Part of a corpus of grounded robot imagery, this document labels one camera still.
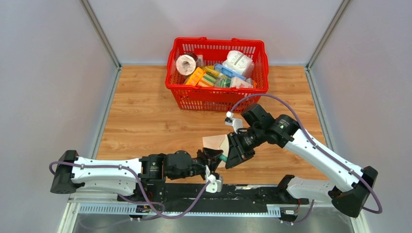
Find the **cream paper envelope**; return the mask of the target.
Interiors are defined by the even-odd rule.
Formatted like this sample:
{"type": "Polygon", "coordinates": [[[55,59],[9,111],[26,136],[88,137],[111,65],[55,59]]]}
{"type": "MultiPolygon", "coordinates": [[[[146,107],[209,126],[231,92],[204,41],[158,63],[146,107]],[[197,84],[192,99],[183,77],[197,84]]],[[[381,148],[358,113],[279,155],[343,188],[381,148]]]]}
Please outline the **cream paper envelope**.
{"type": "Polygon", "coordinates": [[[203,137],[203,147],[213,150],[222,150],[225,157],[229,153],[229,141],[226,134],[203,137]]]}

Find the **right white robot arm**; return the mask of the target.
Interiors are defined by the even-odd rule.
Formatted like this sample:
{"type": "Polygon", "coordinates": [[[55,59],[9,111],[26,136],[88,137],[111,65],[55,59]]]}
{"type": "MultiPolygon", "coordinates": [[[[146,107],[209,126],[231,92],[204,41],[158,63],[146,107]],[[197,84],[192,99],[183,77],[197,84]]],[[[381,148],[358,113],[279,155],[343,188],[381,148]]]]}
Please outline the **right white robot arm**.
{"type": "Polygon", "coordinates": [[[255,155],[255,148],[263,143],[284,148],[312,164],[327,176],[327,180],[310,180],[286,175],[278,184],[277,196],[283,203],[293,199],[309,199],[331,203],[346,216],[357,218],[368,197],[378,172],[371,166],[364,168],[340,157],[320,143],[288,115],[274,118],[259,104],[247,107],[241,116],[248,123],[243,128],[242,120],[226,113],[225,123],[234,131],[228,134],[228,154],[225,168],[238,166],[255,155]]]}

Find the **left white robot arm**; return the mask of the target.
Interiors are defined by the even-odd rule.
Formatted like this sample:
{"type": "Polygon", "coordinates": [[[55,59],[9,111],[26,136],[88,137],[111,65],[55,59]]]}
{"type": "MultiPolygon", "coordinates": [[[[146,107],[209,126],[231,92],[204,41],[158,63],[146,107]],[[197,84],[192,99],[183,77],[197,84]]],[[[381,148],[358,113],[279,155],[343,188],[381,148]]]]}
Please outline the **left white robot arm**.
{"type": "Polygon", "coordinates": [[[164,182],[201,176],[207,182],[206,191],[221,190],[222,178],[216,173],[227,157],[223,150],[203,148],[195,158],[184,150],[170,154],[151,154],[129,160],[96,160],[78,155],[76,150],[67,150],[49,169],[53,174],[50,192],[72,194],[77,189],[113,192],[132,196],[136,201],[148,197],[148,183],[164,182]]]}

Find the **green white glue stick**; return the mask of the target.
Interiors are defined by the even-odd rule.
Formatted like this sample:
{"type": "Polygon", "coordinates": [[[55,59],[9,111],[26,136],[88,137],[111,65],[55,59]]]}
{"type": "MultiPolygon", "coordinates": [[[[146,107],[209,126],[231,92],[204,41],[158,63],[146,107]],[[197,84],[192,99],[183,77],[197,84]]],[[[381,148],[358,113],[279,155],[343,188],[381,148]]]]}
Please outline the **green white glue stick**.
{"type": "Polygon", "coordinates": [[[226,162],[226,161],[227,161],[227,157],[226,157],[226,156],[224,156],[224,155],[220,155],[220,156],[219,156],[219,158],[220,158],[222,161],[224,161],[224,162],[226,162]]]}

